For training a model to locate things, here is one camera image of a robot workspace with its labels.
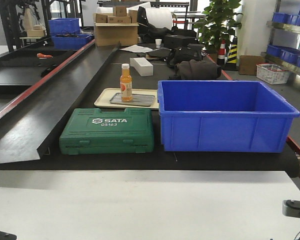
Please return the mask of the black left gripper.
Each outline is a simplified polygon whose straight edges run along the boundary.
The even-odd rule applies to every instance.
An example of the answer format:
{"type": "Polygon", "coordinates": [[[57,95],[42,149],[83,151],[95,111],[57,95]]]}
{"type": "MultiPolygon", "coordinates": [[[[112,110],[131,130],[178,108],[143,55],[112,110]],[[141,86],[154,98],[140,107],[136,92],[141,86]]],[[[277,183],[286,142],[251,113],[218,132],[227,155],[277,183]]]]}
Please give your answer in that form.
{"type": "Polygon", "coordinates": [[[16,240],[17,236],[12,233],[0,231],[0,240],[16,240]]]}

